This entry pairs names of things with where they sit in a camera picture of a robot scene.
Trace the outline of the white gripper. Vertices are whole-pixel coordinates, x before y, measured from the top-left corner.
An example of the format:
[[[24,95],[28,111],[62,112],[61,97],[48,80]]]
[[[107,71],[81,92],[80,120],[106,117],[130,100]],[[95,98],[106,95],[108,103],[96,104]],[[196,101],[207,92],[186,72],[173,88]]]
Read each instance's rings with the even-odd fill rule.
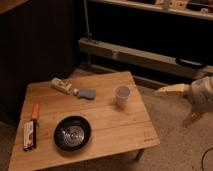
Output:
[[[164,86],[155,91],[159,96],[187,96],[192,109],[183,120],[182,126],[187,128],[203,117],[202,113],[213,111],[213,76],[204,77],[188,84]]]

